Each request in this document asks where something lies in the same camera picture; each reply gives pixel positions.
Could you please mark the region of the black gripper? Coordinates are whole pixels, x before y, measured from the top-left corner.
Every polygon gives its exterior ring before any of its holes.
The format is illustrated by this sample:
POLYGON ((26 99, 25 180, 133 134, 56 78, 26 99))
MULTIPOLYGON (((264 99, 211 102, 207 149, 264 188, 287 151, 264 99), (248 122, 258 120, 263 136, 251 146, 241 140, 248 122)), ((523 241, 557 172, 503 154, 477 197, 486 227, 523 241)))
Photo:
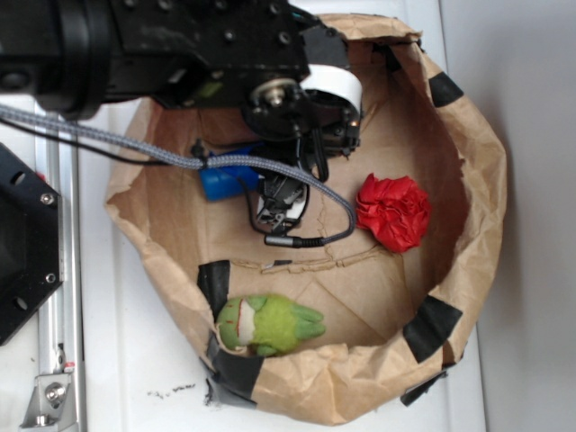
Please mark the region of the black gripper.
POLYGON ((328 158, 347 157, 360 144, 362 92, 352 72, 312 64, 299 84, 278 78, 257 87, 242 116, 265 141, 302 139, 322 147, 328 158))

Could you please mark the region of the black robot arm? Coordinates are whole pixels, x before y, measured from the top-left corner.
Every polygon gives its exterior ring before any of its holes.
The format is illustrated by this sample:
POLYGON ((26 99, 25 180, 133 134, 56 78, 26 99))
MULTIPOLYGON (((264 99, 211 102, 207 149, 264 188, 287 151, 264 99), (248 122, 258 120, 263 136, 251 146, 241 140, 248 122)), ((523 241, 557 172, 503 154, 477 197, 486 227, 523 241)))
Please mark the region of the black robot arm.
POLYGON ((149 97, 238 109, 262 139, 328 156, 359 143, 346 43, 286 1, 4 1, 1 90, 68 120, 149 97))

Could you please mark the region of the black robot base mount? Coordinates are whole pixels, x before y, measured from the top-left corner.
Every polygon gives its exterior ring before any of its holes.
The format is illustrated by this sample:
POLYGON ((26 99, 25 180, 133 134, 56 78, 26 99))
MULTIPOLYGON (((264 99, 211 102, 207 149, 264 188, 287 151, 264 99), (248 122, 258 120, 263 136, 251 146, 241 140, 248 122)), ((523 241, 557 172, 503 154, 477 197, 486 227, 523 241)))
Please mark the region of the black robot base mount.
POLYGON ((59 194, 1 147, 1 344, 61 285, 59 194))

